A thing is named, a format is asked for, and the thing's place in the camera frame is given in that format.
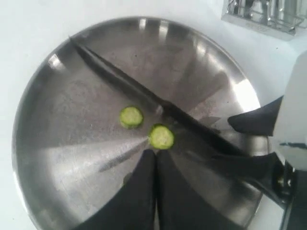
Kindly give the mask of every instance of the green cucumber slice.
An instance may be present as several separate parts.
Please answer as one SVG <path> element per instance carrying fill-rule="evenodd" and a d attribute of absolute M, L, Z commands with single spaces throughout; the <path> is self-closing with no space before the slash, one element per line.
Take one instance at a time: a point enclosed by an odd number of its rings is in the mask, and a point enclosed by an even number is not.
<path fill-rule="evenodd" d="M 171 130 L 161 124 L 154 125 L 150 134 L 150 144 L 159 150 L 167 150 L 174 144 L 175 136 Z"/>
<path fill-rule="evenodd" d="M 120 111 L 119 120 L 124 128 L 137 128 L 143 122 L 143 114 L 138 108 L 129 106 Z"/>

